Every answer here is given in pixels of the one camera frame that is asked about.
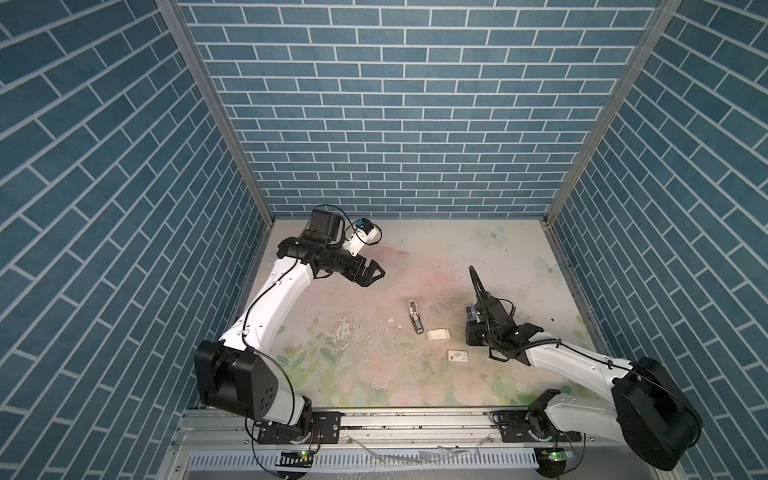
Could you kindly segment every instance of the table surface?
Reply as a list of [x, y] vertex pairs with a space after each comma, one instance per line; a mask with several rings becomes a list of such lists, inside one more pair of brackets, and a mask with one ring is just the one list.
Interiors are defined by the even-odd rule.
[[[360, 254], [386, 271], [368, 288], [340, 274], [314, 280], [296, 301], [270, 354], [296, 391], [315, 407], [527, 405], [548, 388], [594, 396], [554, 373], [496, 362], [464, 341], [465, 308], [475, 302], [468, 268], [485, 289], [515, 303], [515, 321], [535, 323], [562, 339], [594, 348], [536, 220], [376, 220], [383, 240]], [[278, 220], [250, 298], [272, 269], [277, 244], [305, 220]], [[408, 304], [419, 305], [417, 335]], [[448, 350], [468, 351], [468, 363]]]

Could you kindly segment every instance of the brick wall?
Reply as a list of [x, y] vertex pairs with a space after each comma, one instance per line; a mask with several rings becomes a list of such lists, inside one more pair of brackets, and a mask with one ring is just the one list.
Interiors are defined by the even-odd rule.
[[656, 2], [182, 5], [277, 215], [541, 218]]
[[768, 2], [684, 0], [555, 229], [614, 353], [706, 423], [691, 478], [766, 478]]
[[144, 478], [263, 221], [152, 0], [0, 22], [0, 478]]

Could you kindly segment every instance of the brick wallpaper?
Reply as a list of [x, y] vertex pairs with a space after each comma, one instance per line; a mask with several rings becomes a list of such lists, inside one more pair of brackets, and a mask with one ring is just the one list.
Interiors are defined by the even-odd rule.
[[181, 3], [277, 215], [541, 218], [656, 2]]
[[690, 478], [768, 478], [766, 25], [684, 0], [555, 224], [614, 352], [704, 417]]
[[152, 0], [0, 2], [0, 478], [154, 475], [262, 231]]

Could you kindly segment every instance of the robotic arm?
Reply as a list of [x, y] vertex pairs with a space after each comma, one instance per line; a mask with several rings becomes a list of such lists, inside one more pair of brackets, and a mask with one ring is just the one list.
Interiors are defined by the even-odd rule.
[[[352, 235], [346, 238], [350, 228]], [[194, 362], [203, 404], [283, 424], [290, 437], [306, 436], [311, 401], [293, 391], [285, 372], [269, 356], [271, 345], [293, 304], [321, 270], [341, 273], [360, 286], [382, 278], [385, 272], [379, 264], [371, 260], [366, 265], [358, 254], [363, 246], [378, 243], [380, 236], [365, 218], [343, 229], [339, 215], [313, 210], [301, 235], [280, 242], [278, 260], [245, 313], [218, 342], [204, 340], [197, 347]]]
[[[589, 432], [629, 445], [662, 470], [674, 468], [685, 450], [696, 444], [701, 417], [659, 362], [599, 355], [563, 342], [539, 326], [517, 325], [514, 305], [507, 313], [485, 291], [474, 267], [469, 273], [478, 302], [468, 315], [468, 345], [487, 346], [493, 360], [515, 359], [558, 373], [601, 397], [577, 399], [555, 389], [544, 391], [528, 407], [531, 435], [548, 440], [559, 432]], [[504, 358], [495, 356], [494, 350]]]

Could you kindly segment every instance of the table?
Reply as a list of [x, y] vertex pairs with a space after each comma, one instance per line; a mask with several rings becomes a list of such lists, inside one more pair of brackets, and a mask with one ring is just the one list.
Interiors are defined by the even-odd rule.
[[[368, 288], [340, 274], [314, 280], [269, 351], [315, 407], [516, 406], [547, 388], [597, 398], [564, 377], [496, 362], [488, 349], [465, 344], [474, 265], [487, 291], [515, 303], [518, 324], [535, 323], [594, 348], [538, 221], [371, 220], [384, 237], [360, 254], [379, 262], [386, 276]], [[250, 299], [272, 268], [277, 244], [297, 237], [305, 223], [275, 223]], [[451, 338], [417, 335], [410, 300], [425, 329], [446, 328]], [[449, 362], [449, 349], [468, 351], [468, 363]]]

